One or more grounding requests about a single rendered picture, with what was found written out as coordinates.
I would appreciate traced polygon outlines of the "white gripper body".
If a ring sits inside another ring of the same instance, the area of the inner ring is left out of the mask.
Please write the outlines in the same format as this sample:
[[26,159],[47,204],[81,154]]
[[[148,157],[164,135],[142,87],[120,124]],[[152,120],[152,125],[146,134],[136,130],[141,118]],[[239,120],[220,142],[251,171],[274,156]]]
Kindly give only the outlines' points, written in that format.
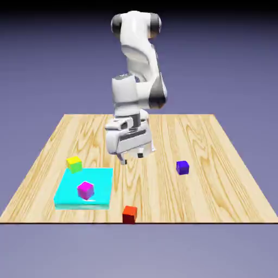
[[105,127],[106,147],[109,154],[123,154],[135,148],[142,147],[152,140],[150,127],[142,125],[138,128],[116,129]]

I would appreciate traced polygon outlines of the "large cyan box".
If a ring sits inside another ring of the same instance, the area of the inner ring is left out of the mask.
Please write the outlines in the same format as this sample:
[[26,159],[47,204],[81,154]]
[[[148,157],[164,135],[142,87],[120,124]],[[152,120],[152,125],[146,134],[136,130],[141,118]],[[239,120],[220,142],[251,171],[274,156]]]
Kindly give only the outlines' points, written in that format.
[[[77,187],[84,181],[94,185],[94,195],[89,200],[78,196]],[[112,168],[83,168],[72,174],[66,169],[54,196],[57,210],[107,210],[113,181]]]

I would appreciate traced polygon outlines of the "small magenta cube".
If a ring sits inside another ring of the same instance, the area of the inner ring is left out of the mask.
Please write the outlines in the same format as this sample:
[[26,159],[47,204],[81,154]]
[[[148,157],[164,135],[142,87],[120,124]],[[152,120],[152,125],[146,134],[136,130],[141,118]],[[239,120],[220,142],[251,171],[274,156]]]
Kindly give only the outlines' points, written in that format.
[[94,185],[84,181],[77,187],[77,191],[79,197],[84,200],[89,200],[94,195]]

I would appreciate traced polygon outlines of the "small purple cube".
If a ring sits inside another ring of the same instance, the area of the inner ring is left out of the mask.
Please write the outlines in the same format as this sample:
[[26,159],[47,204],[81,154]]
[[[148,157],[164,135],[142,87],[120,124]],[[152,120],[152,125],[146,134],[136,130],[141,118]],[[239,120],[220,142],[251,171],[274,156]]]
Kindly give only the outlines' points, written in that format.
[[186,175],[189,173],[189,164],[187,161],[177,161],[176,171],[179,175]]

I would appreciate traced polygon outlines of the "small red cube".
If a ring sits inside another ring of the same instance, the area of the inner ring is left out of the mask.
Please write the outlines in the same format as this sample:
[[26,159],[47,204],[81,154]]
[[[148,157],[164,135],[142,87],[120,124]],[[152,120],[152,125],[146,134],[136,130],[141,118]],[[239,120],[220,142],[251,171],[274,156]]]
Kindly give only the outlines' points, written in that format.
[[137,218],[137,207],[125,206],[122,213],[122,222],[124,224],[135,224]]

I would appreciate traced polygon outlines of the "small yellow cube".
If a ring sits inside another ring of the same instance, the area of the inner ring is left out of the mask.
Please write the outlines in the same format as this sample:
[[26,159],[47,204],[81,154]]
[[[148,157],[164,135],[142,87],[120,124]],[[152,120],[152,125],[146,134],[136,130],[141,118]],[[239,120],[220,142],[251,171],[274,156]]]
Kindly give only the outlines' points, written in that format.
[[82,161],[78,156],[69,157],[66,159],[67,168],[72,174],[82,171]]

